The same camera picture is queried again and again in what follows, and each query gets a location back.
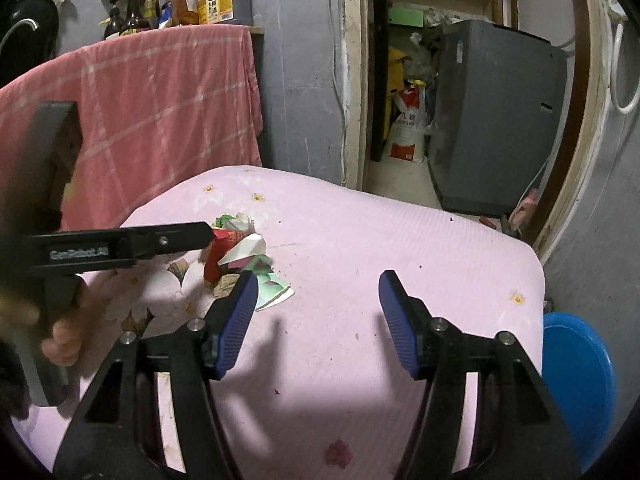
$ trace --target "white label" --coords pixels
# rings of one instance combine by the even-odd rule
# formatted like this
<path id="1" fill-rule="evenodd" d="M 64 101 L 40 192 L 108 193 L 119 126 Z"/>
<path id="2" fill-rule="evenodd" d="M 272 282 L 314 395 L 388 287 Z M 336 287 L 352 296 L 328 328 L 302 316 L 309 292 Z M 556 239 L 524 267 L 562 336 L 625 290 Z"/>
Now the white label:
<path id="1" fill-rule="evenodd" d="M 198 11 L 198 3 L 196 0 L 186 0 L 187 2 L 187 10 L 189 12 L 197 12 Z"/>
<path id="2" fill-rule="evenodd" d="M 456 63 L 462 63 L 462 50 L 462 41 L 459 41 L 456 46 Z"/>

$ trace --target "green box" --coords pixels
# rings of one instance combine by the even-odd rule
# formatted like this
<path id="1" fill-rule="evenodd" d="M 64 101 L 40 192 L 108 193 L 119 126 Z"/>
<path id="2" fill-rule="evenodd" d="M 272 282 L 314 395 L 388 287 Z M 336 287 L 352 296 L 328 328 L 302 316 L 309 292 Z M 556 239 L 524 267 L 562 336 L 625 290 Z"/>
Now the green box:
<path id="1" fill-rule="evenodd" d="M 389 7 L 389 23 L 391 25 L 422 28 L 424 15 L 420 9 L 411 9 L 401 4 L 393 4 Z"/>

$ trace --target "pink towel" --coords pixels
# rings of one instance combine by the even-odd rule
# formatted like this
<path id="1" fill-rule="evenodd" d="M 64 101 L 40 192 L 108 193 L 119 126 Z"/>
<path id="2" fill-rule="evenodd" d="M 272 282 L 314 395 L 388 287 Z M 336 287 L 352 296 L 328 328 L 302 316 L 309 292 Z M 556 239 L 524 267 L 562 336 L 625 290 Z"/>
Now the pink towel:
<path id="1" fill-rule="evenodd" d="M 261 166 L 260 95 L 246 27 L 176 27 L 103 41 L 0 89 L 2 183 L 46 100 L 77 101 L 84 135 L 63 204 L 65 229 L 115 227 L 203 171 Z"/>

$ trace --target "blue plastic basin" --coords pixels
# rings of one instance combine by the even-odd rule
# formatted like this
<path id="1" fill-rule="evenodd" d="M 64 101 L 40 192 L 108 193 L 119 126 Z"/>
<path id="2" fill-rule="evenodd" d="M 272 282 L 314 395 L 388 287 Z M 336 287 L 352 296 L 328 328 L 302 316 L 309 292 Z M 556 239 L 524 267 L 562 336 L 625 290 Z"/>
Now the blue plastic basin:
<path id="1" fill-rule="evenodd" d="M 606 346 L 579 317 L 544 317 L 542 378 L 574 439 L 582 471 L 596 459 L 613 418 L 616 378 Z"/>

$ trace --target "human hand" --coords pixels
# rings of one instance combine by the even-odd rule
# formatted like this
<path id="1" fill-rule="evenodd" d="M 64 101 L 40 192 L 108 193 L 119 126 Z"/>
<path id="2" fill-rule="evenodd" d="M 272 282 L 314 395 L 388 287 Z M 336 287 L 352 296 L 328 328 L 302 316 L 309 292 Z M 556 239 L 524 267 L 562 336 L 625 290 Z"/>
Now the human hand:
<path id="1" fill-rule="evenodd" d="M 74 308 L 54 323 L 51 338 L 42 342 L 42 353 L 53 364 L 71 366 L 78 360 L 88 304 L 88 288 L 82 282 L 76 290 Z M 34 325 L 39 316 L 37 307 L 28 301 L 0 292 L 0 336 L 2 338 L 7 338 L 12 326 Z"/>

